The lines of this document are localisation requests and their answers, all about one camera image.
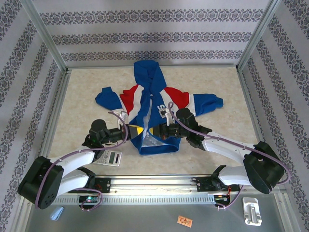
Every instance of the hoodie sleeve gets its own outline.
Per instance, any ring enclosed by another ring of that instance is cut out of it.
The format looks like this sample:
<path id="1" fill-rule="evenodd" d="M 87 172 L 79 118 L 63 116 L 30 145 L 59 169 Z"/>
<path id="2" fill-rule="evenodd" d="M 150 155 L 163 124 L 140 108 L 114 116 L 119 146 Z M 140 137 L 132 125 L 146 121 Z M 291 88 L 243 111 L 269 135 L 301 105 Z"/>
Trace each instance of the hoodie sleeve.
<path id="1" fill-rule="evenodd" d="M 215 94 L 190 94 L 187 108 L 195 115 L 199 116 L 217 108 L 223 107 L 223 99 L 218 98 Z"/>
<path id="2" fill-rule="evenodd" d="M 102 92 L 96 96 L 96 102 L 108 110 L 117 110 L 123 108 L 120 97 L 118 94 L 112 91 L 111 87 L 103 88 Z"/>
<path id="3" fill-rule="evenodd" d="M 166 87 L 164 90 L 177 105 L 178 109 L 188 108 L 194 116 L 199 116 L 214 111 L 216 108 L 223 107 L 223 99 L 218 98 L 214 94 L 189 94 L 188 92 L 181 92 L 171 87 Z"/>

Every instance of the calculator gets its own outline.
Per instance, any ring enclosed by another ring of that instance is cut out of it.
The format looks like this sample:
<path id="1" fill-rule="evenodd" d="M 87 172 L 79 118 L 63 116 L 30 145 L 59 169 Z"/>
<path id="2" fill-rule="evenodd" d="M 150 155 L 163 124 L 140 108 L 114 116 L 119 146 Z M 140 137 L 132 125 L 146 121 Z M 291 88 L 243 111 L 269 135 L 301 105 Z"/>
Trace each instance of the calculator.
<path id="1" fill-rule="evenodd" d="M 121 154 L 121 151 L 104 150 L 101 157 L 97 161 L 93 162 L 93 164 L 119 167 Z"/>

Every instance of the calculator display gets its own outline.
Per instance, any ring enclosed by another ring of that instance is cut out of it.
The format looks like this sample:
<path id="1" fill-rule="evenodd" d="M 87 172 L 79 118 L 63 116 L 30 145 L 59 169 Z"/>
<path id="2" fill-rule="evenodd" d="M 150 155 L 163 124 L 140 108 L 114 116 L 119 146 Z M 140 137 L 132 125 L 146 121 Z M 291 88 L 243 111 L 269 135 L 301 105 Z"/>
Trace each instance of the calculator display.
<path id="1" fill-rule="evenodd" d="M 111 153 L 110 161 L 108 161 L 108 163 L 114 163 L 115 154 L 116 154 L 115 152 Z"/>

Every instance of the marble surface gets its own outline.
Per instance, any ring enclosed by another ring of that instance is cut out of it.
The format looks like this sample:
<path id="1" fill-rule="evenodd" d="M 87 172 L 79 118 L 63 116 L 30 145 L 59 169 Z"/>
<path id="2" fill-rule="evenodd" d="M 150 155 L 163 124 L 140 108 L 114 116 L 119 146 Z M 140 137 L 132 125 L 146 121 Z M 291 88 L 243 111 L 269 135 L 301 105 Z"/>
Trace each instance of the marble surface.
<path id="1" fill-rule="evenodd" d="M 197 117 L 200 125 L 235 140 L 257 142 L 235 68 L 161 68 L 170 87 L 189 93 L 214 93 L 224 99 L 223 108 Z M 73 70 L 49 157 L 65 155 L 78 148 L 95 119 L 104 119 L 109 129 L 116 127 L 116 118 L 97 105 L 95 97 L 103 87 L 112 86 L 115 92 L 122 93 L 135 84 L 133 67 Z M 97 164 L 85 167 L 96 174 L 146 175 L 211 174 L 221 164 L 238 166 L 222 155 L 191 147 L 185 139 L 176 153 L 141 156 L 131 142 L 116 150 L 123 152 L 119 167 Z"/>

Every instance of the orange sticker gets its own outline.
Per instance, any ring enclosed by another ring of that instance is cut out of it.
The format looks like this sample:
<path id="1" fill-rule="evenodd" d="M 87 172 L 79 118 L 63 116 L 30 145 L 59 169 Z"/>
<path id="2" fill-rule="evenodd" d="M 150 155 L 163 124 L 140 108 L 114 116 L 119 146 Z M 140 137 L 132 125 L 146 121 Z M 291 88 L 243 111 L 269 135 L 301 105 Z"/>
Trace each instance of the orange sticker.
<path id="1" fill-rule="evenodd" d="M 192 219 L 188 219 L 183 216 L 178 216 L 177 223 L 191 228 L 192 221 L 193 221 Z"/>

